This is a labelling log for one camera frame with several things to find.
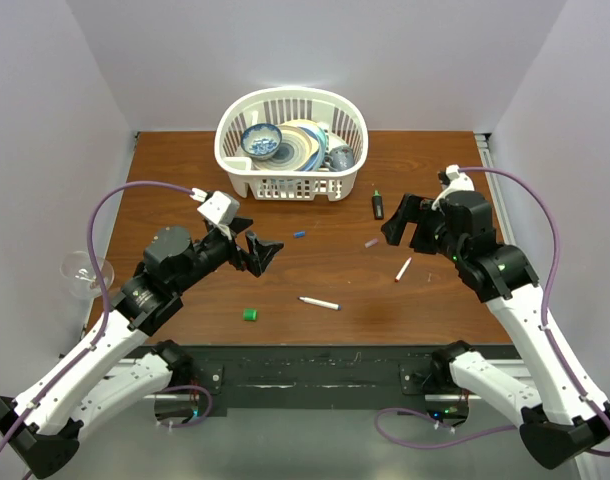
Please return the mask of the white red marker pen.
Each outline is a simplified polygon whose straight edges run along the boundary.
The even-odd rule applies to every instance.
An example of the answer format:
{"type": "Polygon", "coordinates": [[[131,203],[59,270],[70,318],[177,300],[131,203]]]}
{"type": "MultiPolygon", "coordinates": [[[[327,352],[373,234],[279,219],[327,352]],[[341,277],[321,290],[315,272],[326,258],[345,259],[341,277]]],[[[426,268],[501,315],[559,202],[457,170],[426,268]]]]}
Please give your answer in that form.
{"type": "Polygon", "coordinates": [[[412,262],[412,257],[410,256],[406,259],[406,261],[404,262],[404,264],[401,266],[401,268],[397,272],[396,276],[394,277],[394,281],[396,283],[400,282],[403,275],[405,274],[405,272],[408,270],[409,266],[411,265],[411,262],[412,262]]]}

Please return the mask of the white blue marker pen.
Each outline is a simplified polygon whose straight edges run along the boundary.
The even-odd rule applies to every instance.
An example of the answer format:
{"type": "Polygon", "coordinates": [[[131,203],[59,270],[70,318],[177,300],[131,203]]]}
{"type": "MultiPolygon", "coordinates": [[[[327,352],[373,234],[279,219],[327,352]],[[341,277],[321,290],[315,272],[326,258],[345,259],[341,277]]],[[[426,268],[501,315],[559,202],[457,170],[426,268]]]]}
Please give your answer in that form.
{"type": "Polygon", "coordinates": [[[315,298],[311,298],[311,297],[299,296],[298,300],[302,301],[303,303],[309,304],[309,305],[314,305],[317,307],[326,308],[326,309],[335,310],[335,311],[339,311],[342,308],[340,304],[328,302],[328,301],[324,301],[324,300],[319,300],[319,299],[315,299],[315,298]]]}

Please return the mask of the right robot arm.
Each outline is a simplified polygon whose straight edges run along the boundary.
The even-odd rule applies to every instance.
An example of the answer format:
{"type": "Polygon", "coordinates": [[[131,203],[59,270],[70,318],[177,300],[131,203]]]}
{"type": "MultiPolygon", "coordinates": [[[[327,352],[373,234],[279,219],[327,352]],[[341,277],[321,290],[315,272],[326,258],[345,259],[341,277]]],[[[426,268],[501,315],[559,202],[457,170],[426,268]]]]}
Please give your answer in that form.
{"type": "Polygon", "coordinates": [[[526,255],[497,239],[493,208],[475,191],[440,200],[405,194],[381,228],[399,245],[408,224],[417,253],[452,261],[462,283],[496,317],[528,369],[528,386],[492,366],[480,352],[456,341],[433,352],[430,379],[444,393],[468,390],[503,414],[542,467],[553,470],[608,438],[610,400],[574,359],[526,255]]]}

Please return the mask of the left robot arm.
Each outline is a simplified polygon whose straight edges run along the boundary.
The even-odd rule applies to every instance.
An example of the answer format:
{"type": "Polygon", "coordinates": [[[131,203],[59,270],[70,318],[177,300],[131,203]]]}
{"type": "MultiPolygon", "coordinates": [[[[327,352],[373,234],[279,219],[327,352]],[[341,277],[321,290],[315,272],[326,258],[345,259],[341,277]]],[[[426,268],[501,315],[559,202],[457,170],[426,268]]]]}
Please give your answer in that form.
{"type": "Polygon", "coordinates": [[[199,240],[180,226],[159,230],[94,328],[33,386],[0,396],[2,443],[29,473],[45,479],[58,472],[96,427],[142,397],[193,389],[192,361],[172,341],[155,345],[128,372],[109,373],[182,308],[185,291],[222,265],[255,277],[265,272],[284,245],[259,239],[251,224],[240,217],[209,224],[199,240]]]}

